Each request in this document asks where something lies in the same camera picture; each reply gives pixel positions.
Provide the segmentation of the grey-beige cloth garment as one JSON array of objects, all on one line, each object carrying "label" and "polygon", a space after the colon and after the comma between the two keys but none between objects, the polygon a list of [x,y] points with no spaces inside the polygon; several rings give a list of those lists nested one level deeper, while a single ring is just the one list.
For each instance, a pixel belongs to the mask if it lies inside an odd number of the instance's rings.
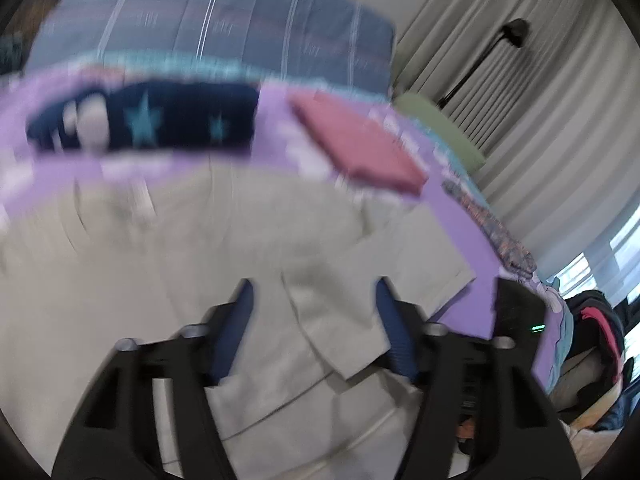
[{"label": "grey-beige cloth garment", "polygon": [[242,479],[388,479],[418,398],[373,363],[374,292],[425,314],[473,279],[424,206],[211,162],[156,185],[75,184],[1,231],[1,407],[53,464],[119,339],[163,339],[226,302],[255,307],[208,398]]}]

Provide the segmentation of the clothes pile beside bed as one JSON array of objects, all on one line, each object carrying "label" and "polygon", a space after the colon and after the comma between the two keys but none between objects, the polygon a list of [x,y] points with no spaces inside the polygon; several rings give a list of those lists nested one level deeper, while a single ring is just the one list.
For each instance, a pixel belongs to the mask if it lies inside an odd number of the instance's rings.
[{"label": "clothes pile beside bed", "polygon": [[551,403],[575,429],[619,430],[639,401],[639,381],[632,377],[639,359],[626,343],[639,326],[639,301],[612,306],[603,292],[590,289],[566,303],[573,337]]}]

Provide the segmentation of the multicolour patterned cloth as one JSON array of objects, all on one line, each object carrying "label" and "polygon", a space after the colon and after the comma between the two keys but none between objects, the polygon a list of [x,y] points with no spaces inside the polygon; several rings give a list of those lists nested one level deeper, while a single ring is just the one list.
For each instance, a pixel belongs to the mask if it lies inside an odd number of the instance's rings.
[{"label": "multicolour patterned cloth", "polygon": [[447,179],[442,189],[455,200],[480,228],[502,264],[526,280],[533,277],[537,265],[533,255],[514,238],[504,224],[486,207],[477,203],[462,186]]}]

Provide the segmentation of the green pillow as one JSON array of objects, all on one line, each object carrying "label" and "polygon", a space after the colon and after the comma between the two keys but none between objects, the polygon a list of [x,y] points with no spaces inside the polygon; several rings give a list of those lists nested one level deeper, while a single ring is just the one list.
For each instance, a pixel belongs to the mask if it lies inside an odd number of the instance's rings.
[{"label": "green pillow", "polygon": [[485,156],[431,100],[420,94],[406,92],[396,96],[393,103],[399,113],[417,119],[442,139],[468,174],[474,174],[485,165]]}]

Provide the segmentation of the grey curtain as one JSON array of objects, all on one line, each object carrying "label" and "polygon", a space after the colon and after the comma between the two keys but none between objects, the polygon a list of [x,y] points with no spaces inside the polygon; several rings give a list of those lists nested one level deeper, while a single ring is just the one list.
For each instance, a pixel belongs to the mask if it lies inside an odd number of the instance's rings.
[{"label": "grey curtain", "polygon": [[639,45],[613,0],[423,0],[394,87],[438,101],[500,26],[525,18],[444,107],[483,153],[480,192],[548,278],[639,193]]}]

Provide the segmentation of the pink folded garment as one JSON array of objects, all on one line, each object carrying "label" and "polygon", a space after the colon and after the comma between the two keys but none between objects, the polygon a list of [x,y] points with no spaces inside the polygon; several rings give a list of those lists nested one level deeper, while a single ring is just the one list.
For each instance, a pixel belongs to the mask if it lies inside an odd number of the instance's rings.
[{"label": "pink folded garment", "polygon": [[378,122],[329,93],[291,92],[288,104],[311,140],[343,176],[414,196],[422,193],[426,171]]}]

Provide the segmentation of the black floor lamp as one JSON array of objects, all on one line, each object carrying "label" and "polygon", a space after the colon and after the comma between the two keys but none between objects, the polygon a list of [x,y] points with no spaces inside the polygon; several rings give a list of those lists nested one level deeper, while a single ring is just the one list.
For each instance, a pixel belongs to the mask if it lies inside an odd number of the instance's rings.
[{"label": "black floor lamp", "polygon": [[480,52],[480,55],[475,59],[471,67],[464,73],[461,79],[436,102],[436,106],[442,110],[480,68],[486,58],[491,55],[492,51],[498,47],[501,41],[506,41],[515,49],[521,49],[526,43],[529,32],[530,23],[525,18],[514,18],[512,21],[502,24],[498,32],[495,33],[483,51]]}]

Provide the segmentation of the navy star fuzzy garment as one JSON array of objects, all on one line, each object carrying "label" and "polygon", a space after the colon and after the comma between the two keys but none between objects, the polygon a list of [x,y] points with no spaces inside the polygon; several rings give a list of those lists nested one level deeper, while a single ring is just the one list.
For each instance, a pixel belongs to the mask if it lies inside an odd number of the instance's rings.
[{"label": "navy star fuzzy garment", "polygon": [[150,79],[91,86],[40,110],[26,138],[40,153],[247,148],[259,90],[238,82]]}]

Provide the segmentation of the blue plaid pillow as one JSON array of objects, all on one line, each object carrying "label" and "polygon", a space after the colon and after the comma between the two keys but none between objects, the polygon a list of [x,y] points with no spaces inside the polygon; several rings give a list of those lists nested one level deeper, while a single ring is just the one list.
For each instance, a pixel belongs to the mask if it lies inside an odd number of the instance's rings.
[{"label": "blue plaid pillow", "polygon": [[61,0],[30,72],[72,61],[386,94],[394,26],[355,0]]}]

